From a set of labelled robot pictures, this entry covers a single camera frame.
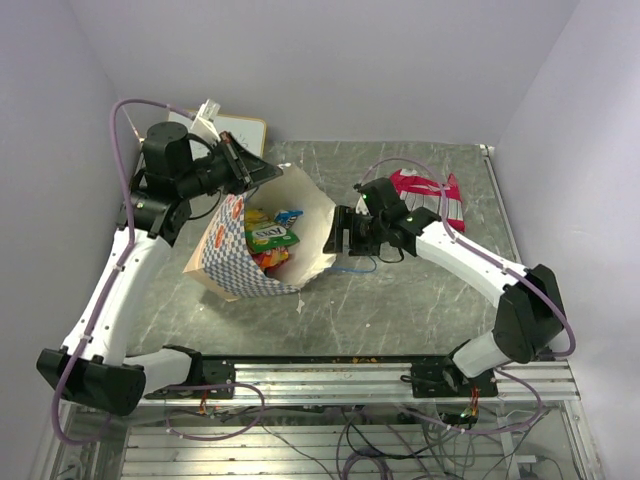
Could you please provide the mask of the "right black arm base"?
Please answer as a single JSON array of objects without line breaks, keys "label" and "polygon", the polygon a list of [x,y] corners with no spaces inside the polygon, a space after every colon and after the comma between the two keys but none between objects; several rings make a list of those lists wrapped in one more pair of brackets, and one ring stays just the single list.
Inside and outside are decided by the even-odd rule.
[{"label": "right black arm base", "polygon": [[498,387],[492,370],[474,378],[465,377],[445,357],[427,357],[412,363],[400,380],[411,386],[414,398],[493,398]]}]

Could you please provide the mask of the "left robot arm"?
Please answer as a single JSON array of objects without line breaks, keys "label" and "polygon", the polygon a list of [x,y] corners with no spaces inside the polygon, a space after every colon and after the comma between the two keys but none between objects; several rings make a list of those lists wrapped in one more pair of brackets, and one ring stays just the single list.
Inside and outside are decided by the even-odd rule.
[{"label": "left robot arm", "polygon": [[109,260],[89,304],[58,349],[43,350],[36,368],[67,400],[116,416],[172,388],[192,397],[203,387],[203,356],[169,345],[128,357],[127,342],[140,303],[191,215],[191,200],[240,195],[282,176],[228,132],[211,139],[181,123],[150,127],[141,145],[143,168],[127,183]]}]

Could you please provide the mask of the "red pink snack packet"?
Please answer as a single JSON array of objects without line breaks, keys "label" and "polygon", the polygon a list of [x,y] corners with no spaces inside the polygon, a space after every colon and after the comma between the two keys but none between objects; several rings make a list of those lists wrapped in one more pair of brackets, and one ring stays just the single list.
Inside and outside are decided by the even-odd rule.
[{"label": "red pink snack packet", "polygon": [[[390,180],[410,211],[424,207],[436,213],[442,212],[442,195],[437,182],[420,176],[416,170],[408,169],[395,171]],[[464,233],[466,225],[462,197],[458,180],[453,173],[448,175],[444,191],[448,205],[447,221],[453,229]]]}]

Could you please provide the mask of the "orange snack packet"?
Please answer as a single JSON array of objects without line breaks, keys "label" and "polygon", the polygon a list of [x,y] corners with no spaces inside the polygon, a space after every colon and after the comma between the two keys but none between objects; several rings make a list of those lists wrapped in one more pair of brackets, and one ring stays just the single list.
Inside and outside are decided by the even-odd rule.
[{"label": "orange snack packet", "polygon": [[259,253],[253,253],[252,259],[265,275],[273,274],[289,260],[287,247],[276,247]]}]

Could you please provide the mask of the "green snack packet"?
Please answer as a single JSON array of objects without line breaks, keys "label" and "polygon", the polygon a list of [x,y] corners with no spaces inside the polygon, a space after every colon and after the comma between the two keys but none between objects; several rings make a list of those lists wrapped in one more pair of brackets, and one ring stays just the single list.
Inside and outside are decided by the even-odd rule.
[{"label": "green snack packet", "polygon": [[289,229],[272,221],[245,225],[245,239],[252,253],[276,247],[290,247],[299,242],[299,237]]}]

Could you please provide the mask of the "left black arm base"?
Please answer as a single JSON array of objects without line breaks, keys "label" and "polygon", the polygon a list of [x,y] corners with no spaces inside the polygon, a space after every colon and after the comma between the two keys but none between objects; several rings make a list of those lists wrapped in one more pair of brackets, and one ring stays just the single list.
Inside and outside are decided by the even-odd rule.
[{"label": "left black arm base", "polygon": [[232,399],[234,388],[229,384],[236,381],[235,365],[230,360],[205,357],[199,380],[195,378],[187,382],[188,385],[220,385],[220,388],[205,390],[169,390],[161,389],[144,396],[145,400],[183,400],[183,399]]}]

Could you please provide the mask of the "blue checkered paper bag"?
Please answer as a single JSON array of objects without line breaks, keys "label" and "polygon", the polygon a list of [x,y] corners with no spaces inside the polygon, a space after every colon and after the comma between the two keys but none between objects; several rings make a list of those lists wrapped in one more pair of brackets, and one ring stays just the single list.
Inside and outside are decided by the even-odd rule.
[{"label": "blue checkered paper bag", "polygon": [[280,168],[256,190],[225,196],[183,270],[226,301],[296,293],[350,270],[323,251],[336,204],[298,166]]}]

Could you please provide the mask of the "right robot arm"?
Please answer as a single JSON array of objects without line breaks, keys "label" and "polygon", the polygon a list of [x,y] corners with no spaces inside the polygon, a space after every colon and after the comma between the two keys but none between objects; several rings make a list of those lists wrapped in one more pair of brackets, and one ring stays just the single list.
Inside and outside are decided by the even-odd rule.
[{"label": "right robot arm", "polygon": [[550,342],[568,329],[557,280],[548,267],[508,261],[453,231],[441,215],[424,207],[409,210],[388,178],[354,188],[366,210],[335,208],[324,253],[373,257],[387,244],[402,256],[448,270],[496,309],[490,332],[445,357],[440,380],[448,393],[465,394],[487,370],[543,357]]}]

